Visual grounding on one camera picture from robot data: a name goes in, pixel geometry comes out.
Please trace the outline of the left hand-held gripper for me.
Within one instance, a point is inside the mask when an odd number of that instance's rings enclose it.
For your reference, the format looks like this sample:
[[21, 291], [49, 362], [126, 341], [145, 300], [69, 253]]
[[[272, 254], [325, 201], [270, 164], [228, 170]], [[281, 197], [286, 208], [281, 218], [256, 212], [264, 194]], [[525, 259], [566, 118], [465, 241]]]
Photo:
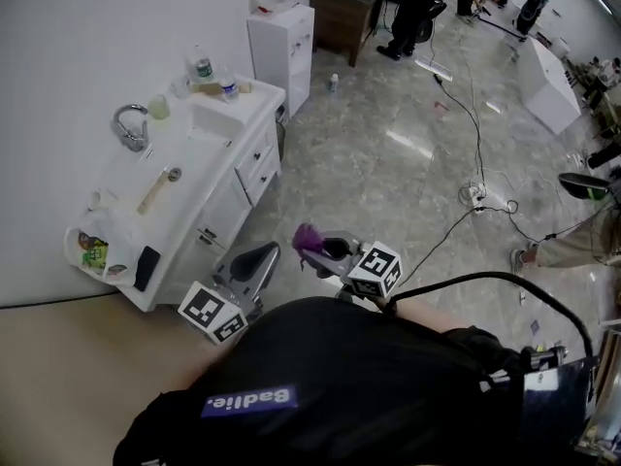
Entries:
[[278, 243], [269, 242], [218, 264], [209, 282], [195, 282], [189, 288], [178, 313], [213, 344], [227, 344], [261, 315], [260, 292], [279, 258]]

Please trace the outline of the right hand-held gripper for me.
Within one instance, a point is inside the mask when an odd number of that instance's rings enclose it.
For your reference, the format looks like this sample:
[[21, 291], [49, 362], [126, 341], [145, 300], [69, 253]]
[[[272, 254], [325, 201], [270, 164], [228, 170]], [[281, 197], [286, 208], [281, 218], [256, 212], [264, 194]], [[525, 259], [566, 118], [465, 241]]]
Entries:
[[[366, 244], [345, 230], [322, 233], [324, 253], [304, 250], [305, 261], [321, 279], [343, 277], [359, 297], [387, 298], [403, 275], [401, 256], [384, 243]], [[350, 267], [350, 257], [363, 253]]]

